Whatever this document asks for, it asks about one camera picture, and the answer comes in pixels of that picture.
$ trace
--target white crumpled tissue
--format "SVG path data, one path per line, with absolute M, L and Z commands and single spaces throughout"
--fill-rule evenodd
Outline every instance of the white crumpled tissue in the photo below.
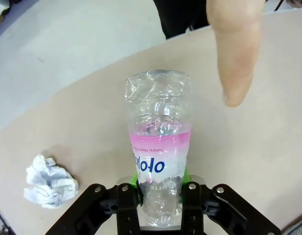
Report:
M 63 168 L 56 166 L 53 158 L 38 155 L 27 168 L 27 183 L 36 185 L 25 188 L 23 196 L 44 208 L 57 208 L 78 193 L 78 182 Z

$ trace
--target screw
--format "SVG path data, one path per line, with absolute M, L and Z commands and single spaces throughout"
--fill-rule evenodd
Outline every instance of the screw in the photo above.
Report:
M 189 184 L 189 189 L 195 189 L 196 185 L 195 184 Z
M 122 191 L 127 191 L 128 190 L 128 186 L 124 186 L 124 187 L 122 187 L 122 189 L 121 189 Z
M 94 189 L 94 192 L 100 192 L 101 191 L 101 187 L 97 187 L 96 189 Z
M 223 189 L 223 188 L 218 188 L 218 189 L 216 189 L 216 191 L 217 191 L 218 193 L 223 193 L 223 192 L 224 192 L 224 189 Z

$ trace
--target black pants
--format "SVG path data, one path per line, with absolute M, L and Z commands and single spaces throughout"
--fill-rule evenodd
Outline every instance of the black pants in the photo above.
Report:
M 206 0 L 153 0 L 166 39 L 209 25 Z

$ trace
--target table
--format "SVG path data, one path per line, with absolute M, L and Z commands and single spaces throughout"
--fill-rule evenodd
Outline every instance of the table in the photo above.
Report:
M 123 119 L 126 78 L 187 72 L 196 113 L 187 167 L 209 187 L 225 183 L 280 228 L 302 213 L 302 9 L 263 17 L 259 63 L 243 104 L 227 108 L 211 28 L 177 37 L 96 71 L 0 132 L 0 209 L 18 235 L 44 234 L 76 199 L 48 210 L 23 198 L 25 169 L 53 155 L 79 181 L 107 187 L 135 166 Z M 205 221 L 207 234 L 223 234 Z M 115 216 L 98 234 L 116 234 Z

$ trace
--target bare skin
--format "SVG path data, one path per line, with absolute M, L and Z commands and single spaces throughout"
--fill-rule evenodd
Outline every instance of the bare skin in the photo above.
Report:
M 264 4 L 265 0 L 207 0 L 224 100 L 230 107 L 241 104 L 253 79 Z

